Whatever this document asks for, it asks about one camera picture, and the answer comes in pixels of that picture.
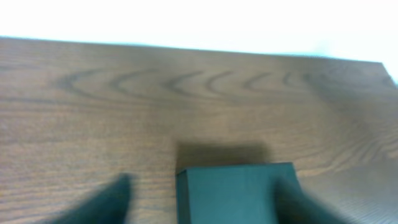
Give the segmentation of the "black gift box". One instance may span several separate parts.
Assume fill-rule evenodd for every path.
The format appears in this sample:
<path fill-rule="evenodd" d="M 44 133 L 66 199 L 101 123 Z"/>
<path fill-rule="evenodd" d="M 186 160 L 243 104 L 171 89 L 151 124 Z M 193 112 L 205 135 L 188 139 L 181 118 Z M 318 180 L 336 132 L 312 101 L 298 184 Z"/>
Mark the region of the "black gift box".
<path fill-rule="evenodd" d="M 291 162 L 186 168 L 176 176 L 178 224 L 277 223 L 280 180 L 299 187 Z"/>

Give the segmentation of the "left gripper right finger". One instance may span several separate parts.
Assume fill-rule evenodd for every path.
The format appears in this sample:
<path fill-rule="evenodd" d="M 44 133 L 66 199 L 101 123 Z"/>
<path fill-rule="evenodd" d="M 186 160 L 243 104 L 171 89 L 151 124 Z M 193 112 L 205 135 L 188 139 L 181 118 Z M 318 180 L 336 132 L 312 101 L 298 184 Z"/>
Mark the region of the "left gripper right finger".
<path fill-rule="evenodd" d="M 299 186 L 284 179 L 276 179 L 272 184 L 272 198 L 278 224 L 351 223 L 322 206 Z"/>

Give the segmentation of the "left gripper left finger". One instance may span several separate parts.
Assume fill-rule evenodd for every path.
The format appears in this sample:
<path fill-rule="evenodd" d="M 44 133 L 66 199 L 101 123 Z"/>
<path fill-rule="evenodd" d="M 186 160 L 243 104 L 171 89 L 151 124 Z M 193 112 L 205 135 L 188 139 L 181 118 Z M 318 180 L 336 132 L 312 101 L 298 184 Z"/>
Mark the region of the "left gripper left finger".
<path fill-rule="evenodd" d="M 103 189 L 64 214 L 46 220 L 49 224 L 124 224 L 133 196 L 132 177 L 120 174 Z"/>

